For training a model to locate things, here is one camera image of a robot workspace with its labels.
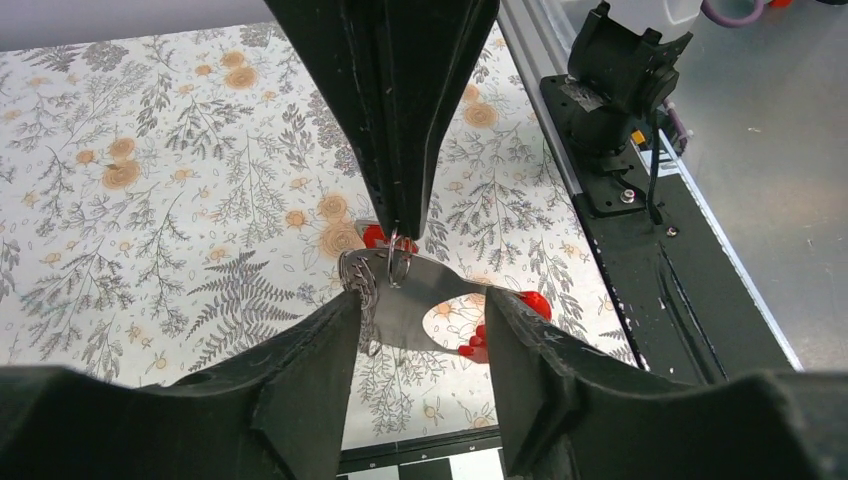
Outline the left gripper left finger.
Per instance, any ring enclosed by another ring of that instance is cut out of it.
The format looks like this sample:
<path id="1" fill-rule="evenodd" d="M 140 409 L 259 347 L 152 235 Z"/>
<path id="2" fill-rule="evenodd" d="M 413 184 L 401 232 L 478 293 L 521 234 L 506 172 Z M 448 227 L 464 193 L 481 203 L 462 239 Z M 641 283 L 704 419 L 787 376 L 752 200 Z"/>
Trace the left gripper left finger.
<path id="1" fill-rule="evenodd" d="M 361 321 L 337 295 L 286 331 L 163 387 L 58 366 L 1 371 L 5 479 L 332 479 Z"/>

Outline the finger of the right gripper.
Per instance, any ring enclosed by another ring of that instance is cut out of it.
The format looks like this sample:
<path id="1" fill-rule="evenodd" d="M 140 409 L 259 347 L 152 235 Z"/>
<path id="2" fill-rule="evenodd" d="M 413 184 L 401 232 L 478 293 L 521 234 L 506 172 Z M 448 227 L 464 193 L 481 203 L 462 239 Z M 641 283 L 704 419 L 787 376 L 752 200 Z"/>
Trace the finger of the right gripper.
<path id="1" fill-rule="evenodd" d="M 361 78 L 364 66 L 354 39 L 356 23 L 345 1 L 267 1 L 274 19 L 294 47 L 348 140 L 377 221 L 392 229 L 395 219 L 379 172 L 375 105 Z"/>
<path id="2" fill-rule="evenodd" d="M 378 219 L 422 236 L 439 149 L 500 4 L 381 1 L 377 47 Z"/>

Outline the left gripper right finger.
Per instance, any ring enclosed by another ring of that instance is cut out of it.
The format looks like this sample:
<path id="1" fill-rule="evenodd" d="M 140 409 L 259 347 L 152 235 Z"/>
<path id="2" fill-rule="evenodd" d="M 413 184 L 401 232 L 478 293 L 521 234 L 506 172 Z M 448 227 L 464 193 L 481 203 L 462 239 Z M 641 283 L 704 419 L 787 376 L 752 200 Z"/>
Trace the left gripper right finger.
<path id="1" fill-rule="evenodd" d="M 506 472 L 523 479 L 843 479 L 847 378 L 757 371 L 675 382 L 486 295 Z"/>

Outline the keyring with red fob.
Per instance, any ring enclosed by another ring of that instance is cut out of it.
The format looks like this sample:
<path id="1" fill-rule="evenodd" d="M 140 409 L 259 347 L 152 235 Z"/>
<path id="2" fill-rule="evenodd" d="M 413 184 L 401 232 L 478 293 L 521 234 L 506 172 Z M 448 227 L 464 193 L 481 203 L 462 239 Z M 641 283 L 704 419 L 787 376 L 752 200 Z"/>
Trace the keyring with red fob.
<path id="1" fill-rule="evenodd" d="M 419 353 L 455 354 L 488 361 L 486 329 L 477 327 L 456 348 L 438 343 L 424 327 L 435 307 L 467 295 L 484 298 L 491 286 L 461 277 L 450 267 L 418 253 L 388 248 L 343 252 L 338 273 L 345 290 L 359 294 L 362 326 L 358 350 L 373 358 L 385 347 Z"/>

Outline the red key tag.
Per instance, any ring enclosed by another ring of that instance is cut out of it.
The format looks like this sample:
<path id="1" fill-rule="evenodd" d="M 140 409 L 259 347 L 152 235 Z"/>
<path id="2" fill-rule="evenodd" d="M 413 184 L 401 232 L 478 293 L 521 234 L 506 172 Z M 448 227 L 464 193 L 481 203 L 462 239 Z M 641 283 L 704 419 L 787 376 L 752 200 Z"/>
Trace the red key tag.
<path id="1" fill-rule="evenodd" d="M 418 253 L 418 245 L 405 237 L 386 234 L 378 224 L 366 223 L 361 232 L 362 241 L 366 248 L 388 248 L 394 245 L 396 250 Z"/>

